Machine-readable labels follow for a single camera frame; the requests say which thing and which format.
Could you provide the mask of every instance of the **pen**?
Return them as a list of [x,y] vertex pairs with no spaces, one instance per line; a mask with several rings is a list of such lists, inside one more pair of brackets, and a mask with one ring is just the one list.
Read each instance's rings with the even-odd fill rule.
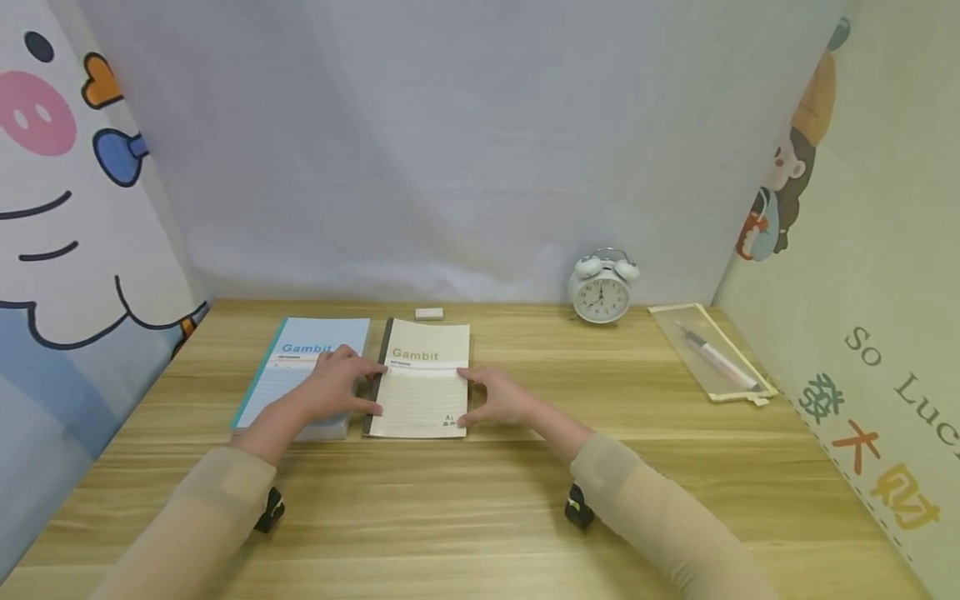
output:
[[761,392],[763,390],[759,383],[740,370],[734,363],[728,360],[726,356],[721,354],[719,350],[708,344],[705,339],[693,331],[690,331],[682,324],[677,323],[677,325],[684,331],[684,338],[686,342],[690,344],[690,347],[713,365],[716,370],[726,375],[733,383],[742,385],[751,392]]

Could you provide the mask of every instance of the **desk surface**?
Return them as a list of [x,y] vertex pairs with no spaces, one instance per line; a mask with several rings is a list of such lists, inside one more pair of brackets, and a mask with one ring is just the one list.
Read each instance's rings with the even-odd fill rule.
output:
[[[85,597],[228,439],[283,317],[372,317],[373,357],[384,319],[412,315],[405,305],[219,301],[0,598]],[[558,307],[448,306],[446,316],[470,323],[474,365],[503,366],[691,491],[784,598],[927,597],[790,404],[711,404],[646,311],[604,327]],[[209,597],[676,597],[602,524],[581,534],[564,520],[570,476],[529,432],[478,426],[465,440],[411,442],[361,439],[358,425],[344,443],[289,452],[280,526],[253,534]]]

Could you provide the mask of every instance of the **pig eye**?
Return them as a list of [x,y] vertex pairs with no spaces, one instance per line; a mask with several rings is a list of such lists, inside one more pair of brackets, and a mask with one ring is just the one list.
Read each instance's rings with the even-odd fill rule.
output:
[[23,43],[27,46],[27,51],[40,62],[50,62],[54,59],[54,47],[42,34],[27,32],[23,35]]

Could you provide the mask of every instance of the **alarm clock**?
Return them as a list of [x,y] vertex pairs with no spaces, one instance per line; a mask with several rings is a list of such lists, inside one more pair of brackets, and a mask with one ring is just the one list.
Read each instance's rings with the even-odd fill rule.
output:
[[[611,255],[622,257],[614,259]],[[630,286],[638,277],[640,271],[626,252],[599,248],[577,261],[566,291],[581,319],[612,323],[630,308]]]

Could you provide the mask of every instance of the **cartoon pig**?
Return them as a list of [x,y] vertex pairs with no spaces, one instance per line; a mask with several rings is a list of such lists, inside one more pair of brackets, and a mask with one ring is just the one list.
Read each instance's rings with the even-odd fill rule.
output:
[[110,126],[107,62],[79,64],[43,3],[0,19],[0,309],[24,309],[48,348],[79,348],[125,320],[150,329],[204,308],[138,184],[147,148]]

